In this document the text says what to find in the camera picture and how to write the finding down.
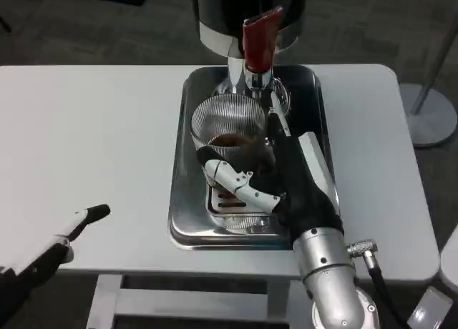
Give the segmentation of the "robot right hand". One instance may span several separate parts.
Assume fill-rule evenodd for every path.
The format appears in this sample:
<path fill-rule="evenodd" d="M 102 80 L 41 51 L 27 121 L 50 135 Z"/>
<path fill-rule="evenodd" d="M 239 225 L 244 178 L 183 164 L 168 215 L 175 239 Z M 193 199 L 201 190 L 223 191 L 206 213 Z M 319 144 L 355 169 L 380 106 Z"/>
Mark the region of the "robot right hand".
<path fill-rule="evenodd" d="M 206 178 L 266 214 L 291 240 L 316 228 L 343 232 L 336 187 L 314 132 L 296 134 L 279 98 L 223 94 L 191 115 L 190 131 Z"/>

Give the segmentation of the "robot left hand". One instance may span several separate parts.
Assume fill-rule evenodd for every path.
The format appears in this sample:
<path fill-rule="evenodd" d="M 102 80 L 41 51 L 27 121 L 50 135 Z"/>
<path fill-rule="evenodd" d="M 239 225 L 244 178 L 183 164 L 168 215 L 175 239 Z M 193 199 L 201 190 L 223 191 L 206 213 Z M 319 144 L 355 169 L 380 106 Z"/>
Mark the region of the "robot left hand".
<path fill-rule="evenodd" d="M 56 233 L 33 244 L 25 255 L 1 269 L 1 325 L 10 321 L 34 289 L 47 283 L 61 265 L 73 260 L 71 242 L 85 227 L 110 213 L 107 204 L 75 212 Z"/>

